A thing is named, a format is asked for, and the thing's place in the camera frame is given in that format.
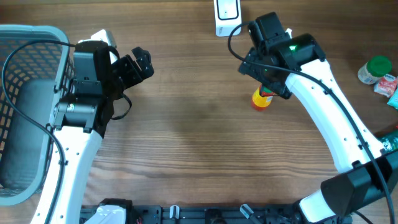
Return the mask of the green 3M gloves packet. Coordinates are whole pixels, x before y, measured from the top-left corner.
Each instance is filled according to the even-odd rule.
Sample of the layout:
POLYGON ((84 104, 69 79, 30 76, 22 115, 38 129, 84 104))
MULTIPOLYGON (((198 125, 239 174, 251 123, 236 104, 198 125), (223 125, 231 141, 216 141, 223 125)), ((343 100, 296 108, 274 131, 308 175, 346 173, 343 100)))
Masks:
POLYGON ((398 132, 397 130, 391 131, 381 137, 378 140, 383 144, 386 151, 396 151, 398 148, 398 132))

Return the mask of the red white tissue packet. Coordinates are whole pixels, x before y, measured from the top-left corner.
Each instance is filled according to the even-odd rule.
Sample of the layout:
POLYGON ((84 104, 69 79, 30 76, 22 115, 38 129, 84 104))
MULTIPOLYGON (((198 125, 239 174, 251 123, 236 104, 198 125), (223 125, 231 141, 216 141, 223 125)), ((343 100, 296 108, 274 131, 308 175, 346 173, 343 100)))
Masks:
POLYGON ((390 74, 384 75, 374 85, 374 92, 390 98, 397 88, 397 78, 390 74))

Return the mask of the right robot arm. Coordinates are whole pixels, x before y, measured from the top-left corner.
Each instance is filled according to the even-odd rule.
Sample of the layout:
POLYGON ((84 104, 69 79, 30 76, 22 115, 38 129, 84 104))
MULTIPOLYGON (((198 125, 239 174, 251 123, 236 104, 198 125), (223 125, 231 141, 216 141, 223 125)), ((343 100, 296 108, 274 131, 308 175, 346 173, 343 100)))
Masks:
POLYGON ((337 222, 384 198, 394 223, 391 193, 397 185, 397 153, 387 150, 360 120, 315 38, 292 37, 274 12, 246 25, 253 46, 241 59, 240 73, 281 98, 296 96, 323 136, 338 171, 295 204, 291 221, 337 222))

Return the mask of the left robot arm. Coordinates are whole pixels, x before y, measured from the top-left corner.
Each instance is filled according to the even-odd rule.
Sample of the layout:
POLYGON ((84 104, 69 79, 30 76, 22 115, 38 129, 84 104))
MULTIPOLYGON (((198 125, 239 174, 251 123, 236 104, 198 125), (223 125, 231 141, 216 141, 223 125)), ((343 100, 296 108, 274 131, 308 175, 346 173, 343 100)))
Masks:
POLYGON ((151 55, 131 55, 100 40, 76 44, 74 76, 53 112, 53 152, 32 223, 78 223, 93 159, 124 91, 154 74, 151 55))

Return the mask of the green lid white jar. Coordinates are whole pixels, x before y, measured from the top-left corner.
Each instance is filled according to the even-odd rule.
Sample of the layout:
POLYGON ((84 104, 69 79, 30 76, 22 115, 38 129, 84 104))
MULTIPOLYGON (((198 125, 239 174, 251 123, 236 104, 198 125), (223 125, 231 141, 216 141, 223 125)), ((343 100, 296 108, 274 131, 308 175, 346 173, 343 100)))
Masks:
POLYGON ((358 78, 364 84, 372 85, 391 70, 391 61, 383 55, 377 55, 371 58, 358 70, 358 78))

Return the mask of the teal wet wipes packet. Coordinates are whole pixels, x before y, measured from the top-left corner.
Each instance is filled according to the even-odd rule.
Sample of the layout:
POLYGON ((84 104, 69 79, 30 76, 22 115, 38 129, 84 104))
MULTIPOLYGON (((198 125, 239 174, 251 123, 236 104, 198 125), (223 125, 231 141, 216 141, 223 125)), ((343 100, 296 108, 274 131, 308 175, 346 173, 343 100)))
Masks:
POLYGON ((389 98, 387 104, 398 110, 398 90, 396 90, 389 98))

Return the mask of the red yellow sauce bottle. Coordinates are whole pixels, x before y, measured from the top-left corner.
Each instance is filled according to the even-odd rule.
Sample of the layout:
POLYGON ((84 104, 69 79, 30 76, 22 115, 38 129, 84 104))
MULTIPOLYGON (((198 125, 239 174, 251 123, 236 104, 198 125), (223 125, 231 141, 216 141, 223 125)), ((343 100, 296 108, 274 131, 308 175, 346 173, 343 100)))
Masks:
POLYGON ((274 92, 260 85, 252 95, 251 105, 255 110, 263 111, 271 104, 274 95, 274 92))

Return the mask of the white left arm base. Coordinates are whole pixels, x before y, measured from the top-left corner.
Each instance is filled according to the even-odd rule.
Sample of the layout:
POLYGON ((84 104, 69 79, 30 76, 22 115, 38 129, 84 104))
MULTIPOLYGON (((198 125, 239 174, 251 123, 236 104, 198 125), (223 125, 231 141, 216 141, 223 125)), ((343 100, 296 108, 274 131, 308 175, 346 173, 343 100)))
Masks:
POLYGON ((87 224, 129 224, 135 223, 131 200, 106 198, 100 202, 95 214, 87 224))

